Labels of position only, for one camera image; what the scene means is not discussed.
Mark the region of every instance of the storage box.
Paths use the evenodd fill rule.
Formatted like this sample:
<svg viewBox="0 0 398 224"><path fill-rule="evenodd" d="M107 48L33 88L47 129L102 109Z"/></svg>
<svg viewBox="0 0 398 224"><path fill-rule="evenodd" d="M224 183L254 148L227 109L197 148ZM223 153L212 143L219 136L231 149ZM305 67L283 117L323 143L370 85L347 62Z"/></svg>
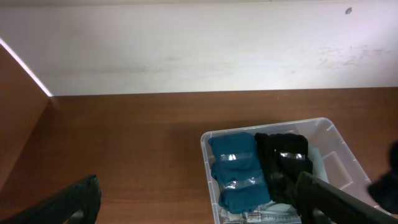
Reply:
<svg viewBox="0 0 398 224"><path fill-rule="evenodd" d="M209 131L203 134L200 139L200 144L205 160L211 206L213 207L213 215L216 224L222 223L223 220L220 216L221 208L218 205L220 190L217 181L211 177L210 167L212 163L214 163L215 158L208 144L208 140L212 137L239 132L247 132L253 135L256 133L293 133L305 136L308 139L309 145L319 148L331 185L362 200L372 207L380 209L379 205L373 201L367 193L366 187L371 183L369 177L355 159L335 125L327 118L315 118L247 128Z"/></svg>

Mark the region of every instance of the wood grain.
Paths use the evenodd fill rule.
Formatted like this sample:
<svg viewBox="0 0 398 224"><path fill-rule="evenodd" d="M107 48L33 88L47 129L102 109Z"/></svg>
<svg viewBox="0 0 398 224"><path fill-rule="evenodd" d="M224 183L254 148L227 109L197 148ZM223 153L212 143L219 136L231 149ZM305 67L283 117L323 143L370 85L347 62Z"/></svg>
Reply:
<svg viewBox="0 0 398 224"><path fill-rule="evenodd" d="M0 189L47 102L47 95L0 45Z"/></svg>
<svg viewBox="0 0 398 224"><path fill-rule="evenodd" d="M55 97L0 193L0 217L97 174L98 223L210 224L201 135L316 117L376 179L398 139L397 99L398 88Z"/></svg>

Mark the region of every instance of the blue towel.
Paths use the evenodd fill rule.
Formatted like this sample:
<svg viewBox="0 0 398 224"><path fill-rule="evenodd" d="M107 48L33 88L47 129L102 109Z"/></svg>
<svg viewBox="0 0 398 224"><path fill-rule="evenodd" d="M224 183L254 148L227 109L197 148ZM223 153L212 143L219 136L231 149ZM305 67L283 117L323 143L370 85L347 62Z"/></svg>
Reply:
<svg viewBox="0 0 398 224"><path fill-rule="evenodd" d="M239 214L252 212L257 206L271 201L252 134L218 136L208 142L216 158L211 176L220 185L218 204L221 207ZM255 184L248 181L251 178L256 179ZM231 185L224 189L230 183L238 185L235 189L231 189Z"/></svg>

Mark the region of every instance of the clear tape band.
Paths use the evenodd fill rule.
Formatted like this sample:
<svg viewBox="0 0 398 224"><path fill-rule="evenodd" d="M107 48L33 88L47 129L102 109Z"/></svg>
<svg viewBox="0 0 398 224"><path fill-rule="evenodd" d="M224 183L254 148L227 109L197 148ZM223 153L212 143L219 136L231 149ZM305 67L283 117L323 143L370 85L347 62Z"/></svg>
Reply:
<svg viewBox="0 0 398 224"><path fill-rule="evenodd" d="M252 152L237 153L237 154L222 154L220 155L221 161L235 161L237 159L250 159L253 157Z"/></svg>
<svg viewBox="0 0 398 224"><path fill-rule="evenodd" d="M257 178L252 177L247 180L231 181L224 186L224 189L242 189L244 187L249 187L254 184L264 183L264 181L265 180L263 177L257 177Z"/></svg>
<svg viewBox="0 0 398 224"><path fill-rule="evenodd" d="M279 152L280 156L285 157L285 158L291 158L291 159L298 159L298 160L305 160L305 155L297 153L291 153L291 152Z"/></svg>

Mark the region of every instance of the white wall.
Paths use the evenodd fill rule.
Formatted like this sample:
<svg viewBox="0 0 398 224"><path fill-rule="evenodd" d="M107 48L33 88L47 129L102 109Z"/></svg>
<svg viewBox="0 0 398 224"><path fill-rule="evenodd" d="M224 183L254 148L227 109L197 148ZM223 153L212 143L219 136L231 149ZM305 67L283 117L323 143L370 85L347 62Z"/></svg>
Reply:
<svg viewBox="0 0 398 224"><path fill-rule="evenodd" d="M0 36L54 95L398 86L397 1L1 8Z"/></svg>

